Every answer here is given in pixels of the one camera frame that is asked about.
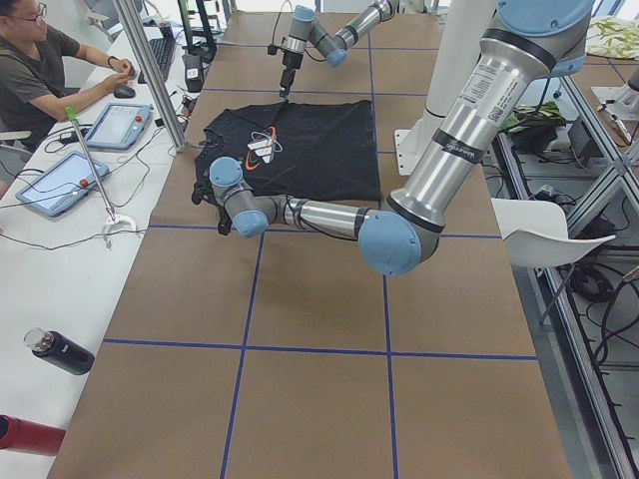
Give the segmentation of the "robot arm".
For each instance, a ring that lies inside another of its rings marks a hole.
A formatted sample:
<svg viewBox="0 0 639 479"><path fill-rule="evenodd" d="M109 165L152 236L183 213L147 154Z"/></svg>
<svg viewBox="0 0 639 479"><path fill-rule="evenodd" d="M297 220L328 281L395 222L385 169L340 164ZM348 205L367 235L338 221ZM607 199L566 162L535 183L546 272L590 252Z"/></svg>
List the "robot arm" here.
<svg viewBox="0 0 639 479"><path fill-rule="evenodd" d="M324 61L336 67L346 58L347 50L366 33L393 18L398 12L398 6L398 1L373 1L334 35L324 28L314 10L297 6L293 11L288 34L279 45L272 43L269 46L271 55L283 52L284 70L280 80L280 97L285 100L288 98L308 44L319 52Z"/></svg>
<svg viewBox="0 0 639 479"><path fill-rule="evenodd" d="M258 196L229 157L209 167L216 205L245 238L273 223L338 233L381 274L413 270L434 254L447 207L528 86L581 69L591 12L589 1L452 2L432 83L440 90L445 78L453 81L444 117L424 113L403 137L399 147L413 153L413 168L382 210Z"/></svg>

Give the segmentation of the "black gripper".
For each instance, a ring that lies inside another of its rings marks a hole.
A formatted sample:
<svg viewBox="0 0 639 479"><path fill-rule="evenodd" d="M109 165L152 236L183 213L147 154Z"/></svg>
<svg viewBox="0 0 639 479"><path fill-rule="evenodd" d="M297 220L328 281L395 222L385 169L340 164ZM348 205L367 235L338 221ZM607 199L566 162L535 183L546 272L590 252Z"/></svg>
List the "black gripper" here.
<svg viewBox="0 0 639 479"><path fill-rule="evenodd" d="M233 220L231 219L226 209L223 207L218 207L218 215L218 233L220 235L229 235L233 228Z"/></svg>
<svg viewBox="0 0 639 479"><path fill-rule="evenodd" d="M303 54L290 50L284 50L283 65L284 70L280 80L280 97L284 102L287 102L290 98L289 89L292 87L296 72L301 68L303 61Z"/></svg>

